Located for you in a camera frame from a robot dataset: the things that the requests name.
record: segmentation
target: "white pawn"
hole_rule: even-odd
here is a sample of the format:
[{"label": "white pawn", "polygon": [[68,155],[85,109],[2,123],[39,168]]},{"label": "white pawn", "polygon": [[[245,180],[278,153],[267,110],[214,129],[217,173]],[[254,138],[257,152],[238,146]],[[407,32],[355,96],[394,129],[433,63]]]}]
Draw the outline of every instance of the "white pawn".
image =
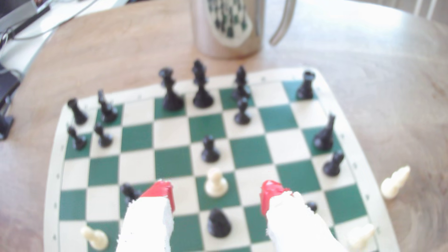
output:
[{"label": "white pawn", "polygon": [[205,182],[205,192],[212,198],[222,197],[228,190],[227,180],[223,177],[220,169],[214,167],[207,172],[207,181]]},{"label": "white pawn", "polygon": [[108,236],[99,229],[93,230],[89,226],[84,226],[81,228],[81,234],[89,241],[92,248],[96,250],[104,250],[109,245]]},{"label": "white pawn", "polygon": [[405,184],[409,177],[411,168],[407,165],[401,167],[392,174],[390,178],[385,179],[381,183],[381,194],[386,199],[393,199],[398,194],[399,189]]},{"label": "white pawn", "polygon": [[355,227],[347,234],[347,241],[353,249],[360,250],[366,247],[369,239],[375,234],[375,226],[367,224]]}]

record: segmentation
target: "table surface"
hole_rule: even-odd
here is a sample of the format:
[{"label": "table surface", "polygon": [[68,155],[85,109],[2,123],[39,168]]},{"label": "table surface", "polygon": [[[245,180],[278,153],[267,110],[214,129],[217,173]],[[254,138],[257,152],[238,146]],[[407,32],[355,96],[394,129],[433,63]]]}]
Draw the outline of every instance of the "table surface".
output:
[{"label": "table surface", "polygon": [[[283,1],[268,1],[266,41]],[[299,1],[277,47],[216,60],[193,45],[188,2],[149,1],[62,26],[30,67],[13,101],[16,121],[0,143],[0,250],[43,251],[47,169],[61,107],[72,97],[159,83],[158,70],[207,74],[313,66],[329,83],[378,183],[412,167],[387,201],[402,251],[448,251],[448,26],[386,7],[341,0]]]}]

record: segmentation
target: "black chess piece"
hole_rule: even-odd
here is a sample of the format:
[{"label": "black chess piece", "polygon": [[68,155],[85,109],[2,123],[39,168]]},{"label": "black chess piece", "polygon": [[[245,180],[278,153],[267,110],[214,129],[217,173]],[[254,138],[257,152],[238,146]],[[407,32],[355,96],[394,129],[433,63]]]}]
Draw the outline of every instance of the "black chess piece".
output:
[{"label": "black chess piece", "polygon": [[159,71],[159,76],[162,77],[162,86],[166,87],[167,89],[163,108],[169,111],[182,109],[184,107],[184,100],[173,90],[173,86],[176,81],[172,78],[172,69],[170,67],[162,68]]},{"label": "black chess piece", "polygon": [[215,148],[215,140],[213,139],[213,136],[206,135],[202,142],[204,143],[204,150],[201,154],[202,160],[207,163],[218,161],[220,158],[220,152]]},{"label": "black chess piece", "polygon": [[334,122],[335,116],[330,114],[327,126],[314,136],[313,143],[317,149],[327,151],[333,147]]},{"label": "black chess piece", "polygon": [[69,126],[69,128],[67,129],[67,132],[73,138],[72,146],[73,146],[74,149],[82,150],[86,146],[86,144],[87,144],[86,137],[85,136],[78,136],[76,134],[75,128],[73,128],[72,126]]},{"label": "black chess piece", "polygon": [[240,100],[243,97],[249,98],[250,91],[246,86],[247,79],[246,79],[246,70],[244,69],[244,66],[240,66],[238,68],[235,83],[237,84],[237,87],[232,92],[232,98],[236,101]]},{"label": "black chess piece", "polygon": [[250,122],[250,116],[246,113],[247,98],[243,97],[238,101],[239,112],[235,115],[235,122],[237,124],[245,125]]},{"label": "black chess piece", "polygon": [[296,96],[298,99],[312,99],[313,98],[313,88],[312,84],[316,75],[311,71],[305,71],[303,73],[302,85],[297,89]]},{"label": "black chess piece", "polygon": [[331,161],[326,162],[323,165],[323,173],[330,177],[335,177],[339,175],[340,164],[344,159],[344,153],[342,151],[337,151],[333,153],[333,158]]},{"label": "black chess piece", "polygon": [[98,102],[101,104],[101,120],[107,123],[115,121],[118,117],[118,110],[112,104],[107,103],[102,89],[98,90]]},{"label": "black chess piece", "polygon": [[138,199],[140,195],[142,195],[140,190],[135,190],[129,183],[122,184],[120,186],[120,191],[124,196],[126,196],[125,200],[127,204]]},{"label": "black chess piece", "polygon": [[101,125],[101,123],[97,123],[93,130],[99,136],[98,143],[101,147],[105,148],[112,144],[112,135],[104,133],[104,127]]},{"label": "black chess piece", "polygon": [[224,213],[221,210],[214,208],[208,217],[207,229],[214,237],[223,238],[230,233],[232,226]]},{"label": "black chess piece", "polygon": [[213,104],[213,97],[205,90],[205,84],[208,82],[205,76],[207,68],[199,60],[194,61],[193,73],[194,83],[199,87],[198,92],[193,98],[193,104],[198,108],[208,108]]},{"label": "black chess piece", "polygon": [[14,118],[12,116],[4,116],[0,114],[0,140],[8,138],[13,122]]},{"label": "black chess piece", "polygon": [[83,125],[86,123],[88,117],[87,114],[81,111],[78,107],[78,100],[76,98],[72,98],[67,102],[69,108],[73,111],[73,116],[75,117],[76,125]]},{"label": "black chess piece", "polygon": [[305,203],[305,205],[307,205],[311,209],[311,211],[316,213],[316,211],[317,211],[317,204],[316,204],[316,202],[308,201],[308,202]]}]

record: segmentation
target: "metal mug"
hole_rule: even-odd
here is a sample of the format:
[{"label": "metal mug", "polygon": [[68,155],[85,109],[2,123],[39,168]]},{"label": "metal mug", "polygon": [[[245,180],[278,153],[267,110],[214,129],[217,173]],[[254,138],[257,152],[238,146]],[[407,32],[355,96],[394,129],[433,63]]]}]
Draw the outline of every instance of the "metal mug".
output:
[{"label": "metal mug", "polygon": [[[296,0],[286,0],[283,17],[269,43],[280,42],[291,24]],[[265,0],[190,0],[194,42],[203,54],[242,58],[262,46]]]}]

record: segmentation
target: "chessboard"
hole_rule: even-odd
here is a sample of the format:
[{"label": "chessboard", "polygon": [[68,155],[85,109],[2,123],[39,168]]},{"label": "chessboard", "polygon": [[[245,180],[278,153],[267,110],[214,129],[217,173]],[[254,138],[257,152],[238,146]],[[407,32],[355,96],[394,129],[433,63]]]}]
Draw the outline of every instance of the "chessboard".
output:
[{"label": "chessboard", "polygon": [[[383,198],[353,130],[322,75],[310,70],[315,80],[314,97],[309,100],[296,96],[302,68],[248,73],[247,125],[234,120],[239,111],[232,98],[234,74],[208,79],[205,88],[214,101],[205,109],[193,104],[198,86],[192,80],[174,84],[174,91],[185,101],[174,112],[163,109],[167,90],[159,83],[115,93],[105,90],[105,99],[118,112],[114,121],[103,124],[104,132],[113,137],[106,148],[99,146],[93,130],[101,121],[98,97],[78,100],[88,115],[82,126],[74,123],[72,110],[64,106],[48,172],[45,251],[93,251],[80,234],[85,225],[103,230],[110,241],[105,251],[115,251],[127,207],[120,185],[130,183],[143,191],[160,178],[174,187],[174,252],[273,252],[259,198],[260,187],[268,179],[315,202],[317,213],[344,246],[351,229],[372,223],[377,229],[363,251],[399,251]],[[330,114],[336,117],[334,144],[321,151],[313,138],[327,125]],[[69,126],[85,136],[83,149],[73,148]],[[201,159],[205,135],[215,139],[220,152],[216,163]],[[323,165],[338,150],[345,155],[340,174],[329,177]],[[228,192],[221,198],[211,198],[204,190],[211,167],[220,168],[228,181]],[[225,238],[207,232],[213,208],[222,209],[232,224]]]}]

